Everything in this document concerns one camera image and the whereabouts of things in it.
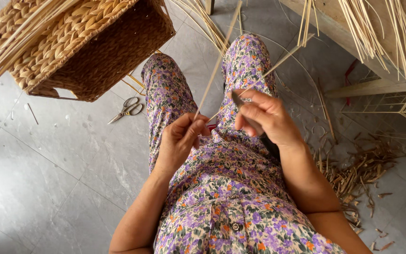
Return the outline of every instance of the purple floral fabric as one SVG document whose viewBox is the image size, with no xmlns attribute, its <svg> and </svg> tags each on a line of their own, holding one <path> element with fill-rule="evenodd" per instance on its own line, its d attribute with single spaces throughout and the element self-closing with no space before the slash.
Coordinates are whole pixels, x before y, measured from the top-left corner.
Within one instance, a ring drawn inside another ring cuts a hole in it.
<svg viewBox="0 0 406 254">
<path fill-rule="evenodd" d="M 237 38 L 223 61 L 226 90 L 246 88 L 277 96 L 264 43 Z M 165 54 L 145 64 L 150 171 L 165 126 L 197 106 L 186 78 Z M 211 137 L 202 137 L 170 181 L 155 240 L 156 253 L 345 253 L 314 231 L 288 194 L 282 170 L 257 138 L 234 130 L 237 109 L 225 96 Z"/>
</svg>

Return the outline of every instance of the metal scissors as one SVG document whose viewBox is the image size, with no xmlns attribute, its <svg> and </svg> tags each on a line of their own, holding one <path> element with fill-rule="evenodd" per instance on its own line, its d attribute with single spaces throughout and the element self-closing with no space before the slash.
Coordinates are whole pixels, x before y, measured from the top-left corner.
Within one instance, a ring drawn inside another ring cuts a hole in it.
<svg viewBox="0 0 406 254">
<path fill-rule="evenodd" d="M 122 111 L 116 115 L 112 120 L 110 120 L 107 124 L 113 123 L 120 119 L 122 116 L 135 116 L 140 113 L 144 109 L 144 105 L 139 103 L 139 98 L 131 97 L 123 103 Z"/>
</svg>

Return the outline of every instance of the forearm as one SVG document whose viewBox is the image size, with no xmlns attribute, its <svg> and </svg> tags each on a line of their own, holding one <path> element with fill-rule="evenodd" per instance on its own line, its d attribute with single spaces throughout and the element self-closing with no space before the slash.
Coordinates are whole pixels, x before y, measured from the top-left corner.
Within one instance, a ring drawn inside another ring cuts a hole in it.
<svg viewBox="0 0 406 254">
<path fill-rule="evenodd" d="M 299 210 L 303 213 L 340 210 L 335 192 L 317 169 L 305 143 L 280 148 L 280 158 L 286 186 Z"/>
<path fill-rule="evenodd" d="M 341 246 L 347 254 L 372 253 L 350 228 L 342 211 L 307 215 L 316 231 Z"/>
<path fill-rule="evenodd" d="M 172 176 L 153 170 L 112 237 L 109 253 L 151 248 Z"/>
</svg>

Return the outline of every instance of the braided weave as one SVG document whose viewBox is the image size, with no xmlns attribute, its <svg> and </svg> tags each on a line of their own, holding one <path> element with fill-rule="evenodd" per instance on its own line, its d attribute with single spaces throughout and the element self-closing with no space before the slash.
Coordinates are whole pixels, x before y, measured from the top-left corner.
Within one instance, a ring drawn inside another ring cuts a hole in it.
<svg viewBox="0 0 406 254">
<path fill-rule="evenodd" d="M 0 11 L 0 45 L 44 0 L 12 0 Z M 48 26 L 9 70 L 30 95 L 54 88 L 94 101 L 175 31 L 163 0 L 82 0 Z"/>
</svg>

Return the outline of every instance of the wooden table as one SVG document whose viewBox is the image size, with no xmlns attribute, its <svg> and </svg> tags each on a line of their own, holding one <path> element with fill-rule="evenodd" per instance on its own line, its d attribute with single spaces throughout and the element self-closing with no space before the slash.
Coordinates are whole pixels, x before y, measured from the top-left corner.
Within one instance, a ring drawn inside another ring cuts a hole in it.
<svg viewBox="0 0 406 254">
<path fill-rule="evenodd" d="M 305 0 L 280 0 L 287 7 L 301 15 L 303 12 L 303 6 Z M 406 0 L 401 0 L 404 9 L 406 10 Z M 358 51 L 353 41 L 352 34 L 349 30 L 346 18 L 342 13 L 341 6 L 338 0 L 315 0 L 314 1 L 317 11 L 317 17 L 319 22 L 319 30 L 329 36 L 333 41 L 338 43 L 341 47 L 346 49 L 350 54 L 358 57 Z M 369 3 L 377 11 L 384 29 L 385 39 L 383 39 L 382 28 L 380 21 L 377 18 L 375 12 L 370 8 L 368 10 L 369 18 L 374 27 L 374 30 L 379 37 L 379 41 L 385 51 L 390 56 L 393 62 L 397 62 L 396 54 L 396 40 L 395 34 L 391 25 L 391 20 L 386 8 L 384 0 L 369 0 Z M 206 0 L 206 12 L 212 14 L 214 10 L 214 0 Z M 316 20 L 314 18 L 313 11 L 311 11 L 310 22 L 313 26 L 316 26 Z M 374 58 L 364 61 L 364 64 L 368 66 L 373 72 L 375 72 L 381 79 L 366 82 L 362 84 L 355 84 L 341 89 L 335 89 L 326 93 L 327 97 L 339 98 L 347 96 L 359 96 L 359 95 L 375 95 L 393 92 L 406 91 L 405 80 L 401 77 L 398 80 L 398 74 L 396 68 L 387 61 L 387 67 L 390 70 L 388 73 L 381 65 L 380 62 Z"/>
</svg>

